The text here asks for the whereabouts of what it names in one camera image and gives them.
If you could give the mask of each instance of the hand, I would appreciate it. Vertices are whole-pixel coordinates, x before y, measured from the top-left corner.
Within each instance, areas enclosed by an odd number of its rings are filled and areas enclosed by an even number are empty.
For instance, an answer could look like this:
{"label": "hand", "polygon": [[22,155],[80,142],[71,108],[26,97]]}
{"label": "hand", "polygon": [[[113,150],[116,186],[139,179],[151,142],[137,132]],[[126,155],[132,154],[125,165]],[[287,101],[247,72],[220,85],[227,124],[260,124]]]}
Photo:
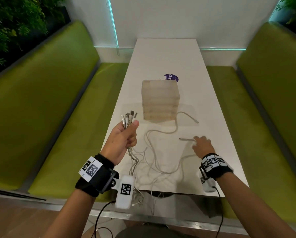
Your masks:
{"label": "hand", "polygon": [[118,165],[125,156],[127,148],[134,147],[137,144],[136,130],[138,126],[139,122],[135,120],[125,130],[122,122],[120,122],[111,131],[100,154],[114,165]]}
{"label": "hand", "polygon": [[203,159],[205,155],[215,153],[211,141],[206,139],[205,136],[202,136],[201,138],[195,136],[194,139],[196,141],[196,145],[193,146],[192,149],[199,158]]}

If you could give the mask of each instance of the wrist strap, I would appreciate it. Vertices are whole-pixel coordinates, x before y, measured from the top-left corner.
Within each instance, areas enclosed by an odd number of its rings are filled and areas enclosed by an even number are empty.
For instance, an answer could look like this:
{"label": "wrist strap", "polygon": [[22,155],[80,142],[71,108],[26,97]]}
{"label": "wrist strap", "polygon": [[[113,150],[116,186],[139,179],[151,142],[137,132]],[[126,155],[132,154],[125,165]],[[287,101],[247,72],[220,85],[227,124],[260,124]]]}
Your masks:
{"label": "wrist strap", "polygon": [[113,178],[119,178],[118,172],[113,170],[114,164],[101,154],[90,157],[79,171],[81,178],[75,185],[85,193],[97,197],[99,193],[110,190]]}
{"label": "wrist strap", "polygon": [[209,178],[216,180],[226,172],[233,173],[233,169],[227,162],[221,156],[214,153],[207,154],[203,157],[200,171],[205,180]]}

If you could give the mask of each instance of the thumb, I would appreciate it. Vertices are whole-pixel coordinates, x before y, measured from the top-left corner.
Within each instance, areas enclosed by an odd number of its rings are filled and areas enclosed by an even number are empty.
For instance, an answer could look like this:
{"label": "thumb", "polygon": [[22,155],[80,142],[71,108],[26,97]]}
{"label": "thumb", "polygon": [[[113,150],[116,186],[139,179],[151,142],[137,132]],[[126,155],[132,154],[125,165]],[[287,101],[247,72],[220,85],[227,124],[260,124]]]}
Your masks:
{"label": "thumb", "polygon": [[139,126],[138,120],[135,120],[130,126],[122,132],[123,136],[128,139],[134,132],[136,132]]}

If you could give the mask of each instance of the wrist tracker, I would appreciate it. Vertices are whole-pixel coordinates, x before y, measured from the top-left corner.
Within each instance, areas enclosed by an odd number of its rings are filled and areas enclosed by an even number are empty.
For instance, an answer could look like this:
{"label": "wrist tracker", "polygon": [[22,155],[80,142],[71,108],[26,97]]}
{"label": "wrist tracker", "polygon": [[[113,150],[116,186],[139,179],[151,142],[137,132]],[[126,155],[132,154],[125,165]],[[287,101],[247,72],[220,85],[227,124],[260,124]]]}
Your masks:
{"label": "wrist tracker", "polygon": [[221,156],[214,153],[207,154],[203,157],[199,170],[201,172],[200,179],[205,192],[215,192],[215,180],[226,172],[233,173],[234,171]]}
{"label": "wrist tracker", "polygon": [[75,185],[85,193],[97,197],[110,189],[118,191],[115,207],[129,209],[132,200],[135,177],[123,175],[113,170],[114,164],[101,154],[90,157],[80,169],[81,178]]}

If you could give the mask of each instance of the wooden floor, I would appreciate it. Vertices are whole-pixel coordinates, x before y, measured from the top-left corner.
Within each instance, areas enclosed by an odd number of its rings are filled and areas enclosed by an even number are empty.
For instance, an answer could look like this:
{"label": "wooden floor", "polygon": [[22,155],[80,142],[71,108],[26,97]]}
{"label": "wooden floor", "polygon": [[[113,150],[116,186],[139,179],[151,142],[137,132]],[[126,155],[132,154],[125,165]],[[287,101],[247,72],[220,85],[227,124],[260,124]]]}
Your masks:
{"label": "wooden floor", "polygon": [[[8,203],[8,199],[0,200],[0,238],[39,238],[50,224],[54,221],[59,212],[51,210],[39,210],[34,208],[24,208]],[[142,222],[124,221],[127,227],[141,225]],[[184,234],[200,238],[214,238],[216,232],[182,228],[170,226],[170,229]],[[93,234],[94,226],[86,231],[82,238],[90,238]],[[220,233],[219,238],[249,238],[249,236]]]}

